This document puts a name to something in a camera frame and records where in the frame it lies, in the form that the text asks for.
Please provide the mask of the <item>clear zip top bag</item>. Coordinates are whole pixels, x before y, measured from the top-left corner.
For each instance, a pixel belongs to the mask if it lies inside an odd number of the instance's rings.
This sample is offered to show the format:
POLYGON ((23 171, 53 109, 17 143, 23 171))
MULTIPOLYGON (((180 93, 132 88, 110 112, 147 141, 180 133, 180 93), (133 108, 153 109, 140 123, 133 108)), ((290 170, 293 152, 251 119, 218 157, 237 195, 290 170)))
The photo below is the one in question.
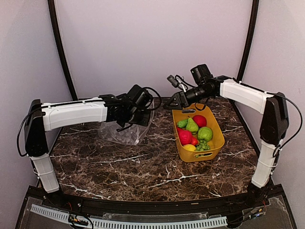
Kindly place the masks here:
POLYGON ((100 139, 121 145, 135 146, 146 136, 153 121, 155 111, 151 111, 148 126, 133 125, 130 128, 117 132, 120 126, 113 122, 102 122, 98 135, 100 139))

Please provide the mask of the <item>green toy pear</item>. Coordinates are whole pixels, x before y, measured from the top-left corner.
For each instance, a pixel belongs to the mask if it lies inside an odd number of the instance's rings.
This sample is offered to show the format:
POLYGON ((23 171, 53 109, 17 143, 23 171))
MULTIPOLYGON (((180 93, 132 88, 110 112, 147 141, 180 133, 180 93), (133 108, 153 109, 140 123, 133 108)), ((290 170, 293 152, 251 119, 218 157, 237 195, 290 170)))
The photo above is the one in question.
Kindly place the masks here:
POLYGON ((185 129, 187 131, 190 131, 193 135, 195 135, 198 132, 199 127, 198 127, 197 123, 191 117, 189 117, 188 123, 187 123, 185 129))

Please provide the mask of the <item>pink red toy fruit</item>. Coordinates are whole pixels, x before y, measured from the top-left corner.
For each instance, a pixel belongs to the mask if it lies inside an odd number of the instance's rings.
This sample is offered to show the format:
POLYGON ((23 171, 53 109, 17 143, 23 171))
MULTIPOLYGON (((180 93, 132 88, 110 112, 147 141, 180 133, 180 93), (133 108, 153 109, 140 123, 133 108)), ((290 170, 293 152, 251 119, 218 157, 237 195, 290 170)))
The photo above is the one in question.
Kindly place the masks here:
POLYGON ((184 145, 191 143, 193 135, 188 130, 181 130, 178 133, 178 137, 179 137, 181 145, 184 146, 184 145))

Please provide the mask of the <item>yellow plastic basket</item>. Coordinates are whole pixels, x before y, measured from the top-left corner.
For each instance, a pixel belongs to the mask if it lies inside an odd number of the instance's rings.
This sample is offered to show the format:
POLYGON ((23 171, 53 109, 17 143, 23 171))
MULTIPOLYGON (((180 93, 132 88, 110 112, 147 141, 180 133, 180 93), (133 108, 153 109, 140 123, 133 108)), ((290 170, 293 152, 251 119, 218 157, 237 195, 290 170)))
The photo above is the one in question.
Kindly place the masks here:
POLYGON ((201 108, 203 104, 196 104, 172 111, 175 141, 184 162, 212 160, 225 143, 211 109, 201 108))

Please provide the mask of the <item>red toy chili pepper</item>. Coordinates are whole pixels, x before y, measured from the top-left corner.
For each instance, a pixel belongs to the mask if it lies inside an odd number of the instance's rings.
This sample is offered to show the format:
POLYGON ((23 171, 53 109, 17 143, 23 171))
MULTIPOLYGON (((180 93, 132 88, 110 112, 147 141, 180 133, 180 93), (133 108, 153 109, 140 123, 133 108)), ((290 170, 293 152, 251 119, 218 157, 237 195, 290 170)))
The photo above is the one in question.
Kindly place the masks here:
MULTIPOLYGON (((181 131, 181 130, 183 130, 182 128, 176 128, 177 129, 177 133, 179 133, 179 131, 181 131)), ((190 144, 192 144, 192 145, 197 145, 198 144, 198 140, 197 140, 197 138, 195 137, 195 135, 193 135, 193 137, 192 137, 192 141, 191 141, 191 143, 190 144)))

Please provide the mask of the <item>yellow toy lemon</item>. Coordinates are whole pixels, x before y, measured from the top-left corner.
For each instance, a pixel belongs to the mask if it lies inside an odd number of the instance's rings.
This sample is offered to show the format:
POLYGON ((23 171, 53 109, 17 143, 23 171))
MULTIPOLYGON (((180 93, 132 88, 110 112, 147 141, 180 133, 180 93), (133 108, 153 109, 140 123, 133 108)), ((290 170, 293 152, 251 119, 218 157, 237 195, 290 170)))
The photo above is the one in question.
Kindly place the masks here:
POLYGON ((183 148, 187 151, 196 151, 196 146, 194 146, 192 144, 186 144, 183 146, 183 148))

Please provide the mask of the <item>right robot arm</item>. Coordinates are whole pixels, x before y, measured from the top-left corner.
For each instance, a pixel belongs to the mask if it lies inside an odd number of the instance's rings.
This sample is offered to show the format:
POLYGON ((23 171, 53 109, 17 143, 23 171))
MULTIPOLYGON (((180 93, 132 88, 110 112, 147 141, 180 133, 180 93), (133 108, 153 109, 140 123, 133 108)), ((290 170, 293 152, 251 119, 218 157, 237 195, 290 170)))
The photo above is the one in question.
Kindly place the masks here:
POLYGON ((255 172, 243 197, 243 203, 253 207, 267 195, 268 184, 275 170, 289 127, 287 103, 283 93, 257 89, 228 76, 213 77, 206 64, 191 69, 196 86, 175 93, 163 106, 167 110, 182 110, 210 97, 222 97, 243 104, 262 116, 260 125, 261 148, 255 172))

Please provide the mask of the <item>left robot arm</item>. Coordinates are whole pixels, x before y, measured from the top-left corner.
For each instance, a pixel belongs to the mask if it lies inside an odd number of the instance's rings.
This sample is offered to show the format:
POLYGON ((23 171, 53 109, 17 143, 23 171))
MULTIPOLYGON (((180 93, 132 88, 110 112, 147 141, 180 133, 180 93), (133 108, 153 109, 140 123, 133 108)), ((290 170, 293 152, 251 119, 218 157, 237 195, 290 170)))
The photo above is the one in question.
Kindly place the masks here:
POLYGON ((49 193, 49 201, 57 208, 67 204, 62 194, 51 161, 46 133, 67 126, 86 123, 117 124, 117 132, 125 131, 134 125, 147 127, 153 108, 152 88, 135 84, 127 93, 115 96, 104 94, 97 97, 59 103, 31 102, 23 118, 16 137, 17 151, 21 157, 29 157, 49 193))

